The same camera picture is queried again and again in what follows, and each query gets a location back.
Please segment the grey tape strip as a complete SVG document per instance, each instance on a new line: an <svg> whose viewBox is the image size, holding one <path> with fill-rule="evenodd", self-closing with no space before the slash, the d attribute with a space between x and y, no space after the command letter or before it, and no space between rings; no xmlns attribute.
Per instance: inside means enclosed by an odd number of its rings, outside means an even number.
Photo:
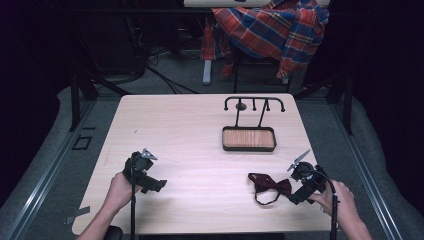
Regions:
<svg viewBox="0 0 424 240"><path fill-rule="evenodd" d="M67 216L65 218L65 220L64 220L64 224L65 225L70 225L70 224L72 224L75 221L75 219L77 217L82 216L82 215L85 215L85 214L88 214L89 212L90 212L90 207L89 206L80 208L80 209L76 210L71 216Z"/></svg>

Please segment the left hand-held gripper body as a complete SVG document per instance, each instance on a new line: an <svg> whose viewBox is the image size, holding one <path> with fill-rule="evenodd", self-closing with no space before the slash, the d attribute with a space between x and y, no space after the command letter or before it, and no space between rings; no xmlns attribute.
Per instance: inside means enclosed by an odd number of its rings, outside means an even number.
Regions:
<svg viewBox="0 0 424 240"><path fill-rule="evenodd" d="M126 160L123 175L132 185L141 186L141 192L159 192L167 183L166 180L157 180L147 175L147 171L153 166L153 161L142 156L142 152L136 151Z"/></svg>

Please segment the black stool seat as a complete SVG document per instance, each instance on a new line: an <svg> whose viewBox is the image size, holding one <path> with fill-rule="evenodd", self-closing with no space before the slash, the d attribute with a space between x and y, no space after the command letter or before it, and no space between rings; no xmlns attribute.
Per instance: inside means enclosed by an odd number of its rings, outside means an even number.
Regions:
<svg viewBox="0 0 424 240"><path fill-rule="evenodd" d="M109 226L103 240L123 240L123 230L117 226Z"/></svg>

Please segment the black rack with wooden tray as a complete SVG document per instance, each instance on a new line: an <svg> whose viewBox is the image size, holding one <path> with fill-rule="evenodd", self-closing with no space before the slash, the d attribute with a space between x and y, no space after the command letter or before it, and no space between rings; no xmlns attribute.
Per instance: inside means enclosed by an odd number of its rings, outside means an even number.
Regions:
<svg viewBox="0 0 424 240"><path fill-rule="evenodd" d="M275 131L270 126L263 126L266 112L271 110L271 102L277 102L281 112L285 105L280 98L265 96L230 96L224 100L224 110L229 110L229 102L235 100L235 123L222 128L222 147L225 151L273 152L277 147ZM253 126L242 126L240 117L243 111L236 109L236 104L244 103L253 112L260 110L258 123Z"/></svg>

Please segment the black tape floor marks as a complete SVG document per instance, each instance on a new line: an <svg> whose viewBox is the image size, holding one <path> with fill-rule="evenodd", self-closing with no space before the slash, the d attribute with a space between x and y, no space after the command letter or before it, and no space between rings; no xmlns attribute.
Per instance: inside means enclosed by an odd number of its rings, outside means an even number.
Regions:
<svg viewBox="0 0 424 240"><path fill-rule="evenodd" d="M72 149L87 150L93 140L95 130L95 127L84 127L73 143Z"/></svg>

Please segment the aluminium floor rail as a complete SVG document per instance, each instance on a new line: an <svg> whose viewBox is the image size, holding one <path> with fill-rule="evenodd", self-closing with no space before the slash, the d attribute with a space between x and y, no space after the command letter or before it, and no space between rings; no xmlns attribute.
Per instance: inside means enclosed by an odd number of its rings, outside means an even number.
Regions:
<svg viewBox="0 0 424 240"><path fill-rule="evenodd" d="M381 195L376 182L368 168L368 165L363 157L362 152L360 151L355 137L350 135L345 129L345 126L342 121L342 113L337 105L329 106L333 117L335 118L336 125L338 126L339 131L342 133L343 138L349 146L349 150L353 156L353 165L359 175L362 186L364 187L370 203L374 209L376 216L382 226L382 229L388 240L403 240L402 234L399 231L395 220L390 213L387 202Z"/></svg>
<svg viewBox="0 0 424 240"><path fill-rule="evenodd" d="M55 179L65 163L78 131L88 119L95 103L82 104L80 120L73 131L71 106L62 103L56 120L33 161L6 203L0 208L0 240L20 240L36 217Z"/></svg>

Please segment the red blue plaid shirt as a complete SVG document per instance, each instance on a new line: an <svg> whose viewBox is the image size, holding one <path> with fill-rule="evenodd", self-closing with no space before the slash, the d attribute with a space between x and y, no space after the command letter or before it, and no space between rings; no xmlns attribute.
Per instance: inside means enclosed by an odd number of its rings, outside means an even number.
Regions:
<svg viewBox="0 0 424 240"><path fill-rule="evenodd" d="M249 9L214 8L205 22L203 60L225 59L223 75L235 65L235 50L279 62L276 77L286 80L304 69L324 39L329 10L316 0L271 0Z"/></svg>

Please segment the person's right hand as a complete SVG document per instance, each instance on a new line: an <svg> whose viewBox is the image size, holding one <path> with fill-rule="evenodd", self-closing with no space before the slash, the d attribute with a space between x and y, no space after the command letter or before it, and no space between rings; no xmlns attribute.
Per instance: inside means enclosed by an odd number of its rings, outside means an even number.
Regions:
<svg viewBox="0 0 424 240"><path fill-rule="evenodd" d="M334 196L337 197L337 219L339 221L357 213L354 195L343 182L332 180L330 183L326 183L326 190L323 193L313 193L309 199L317 202L325 213L332 215Z"/></svg>

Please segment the black metal stand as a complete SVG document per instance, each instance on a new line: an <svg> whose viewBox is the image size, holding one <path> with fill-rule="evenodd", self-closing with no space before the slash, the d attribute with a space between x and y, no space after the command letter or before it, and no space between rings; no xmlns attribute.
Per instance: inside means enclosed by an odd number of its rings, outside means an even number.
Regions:
<svg viewBox="0 0 424 240"><path fill-rule="evenodd" d="M329 92L325 99L329 104L337 104L343 97L342 124L347 133L352 135L353 79L349 74L337 73L310 87L306 87L300 93L295 94L294 98L297 100L303 99L326 86L329 86Z"/></svg>
<svg viewBox="0 0 424 240"><path fill-rule="evenodd" d="M81 121L80 94L88 101L96 101L99 97L94 84L98 83L120 96L129 95L129 92L107 81L98 74L88 70L76 72L70 81L72 121L69 131L74 131Z"/></svg>

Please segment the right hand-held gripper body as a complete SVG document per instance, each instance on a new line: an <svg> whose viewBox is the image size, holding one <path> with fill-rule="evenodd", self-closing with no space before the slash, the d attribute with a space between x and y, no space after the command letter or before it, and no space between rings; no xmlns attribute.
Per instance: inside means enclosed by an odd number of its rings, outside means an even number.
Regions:
<svg viewBox="0 0 424 240"><path fill-rule="evenodd" d="M292 170L291 178L300 181L302 186L291 194L288 199L295 205L308 201L313 204L314 201L309 197L319 191L326 190L327 174L319 165L312 166L308 162L300 162L295 169Z"/></svg>

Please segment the person's left hand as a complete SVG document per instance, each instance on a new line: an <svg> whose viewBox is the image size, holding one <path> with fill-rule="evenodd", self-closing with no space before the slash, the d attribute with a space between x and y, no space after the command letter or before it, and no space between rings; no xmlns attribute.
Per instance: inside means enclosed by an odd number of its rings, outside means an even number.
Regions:
<svg viewBox="0 0 424 240"><path fill-rule="evenodd" d="M105 198L105 208L116 215L131 200L132 185L127 181L122 172L117 173L111 180Z"/></svg>

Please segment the dark red bow tie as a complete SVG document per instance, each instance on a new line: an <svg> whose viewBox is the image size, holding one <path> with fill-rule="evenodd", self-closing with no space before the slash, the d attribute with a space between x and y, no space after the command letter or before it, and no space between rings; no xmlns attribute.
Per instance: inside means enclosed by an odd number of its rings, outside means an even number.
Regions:
<svg viewBox="0 0 424 240"><path fill-rule="evenodd" d="M268 174L262 173L249 173L248 179L251 180L254 184L255 201L262 206L276 202L280 196L289 197L292 194L292 186L288 179L283 179L276 182ZM268 192L269 190L274 190L276 192L275 197L268 202L262 202L259 199L259 194Z"/></svg>

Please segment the black chair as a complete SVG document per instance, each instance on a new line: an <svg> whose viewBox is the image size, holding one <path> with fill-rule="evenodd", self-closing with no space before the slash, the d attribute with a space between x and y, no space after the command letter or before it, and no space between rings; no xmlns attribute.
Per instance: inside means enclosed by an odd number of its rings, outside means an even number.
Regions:
<svg viewBox="0 0 424 240"><path fill-rule="evenodd" d="M272 58L254 58L234 48L234 93L288 93L292 77L275 76L279 62Z"/></svg>

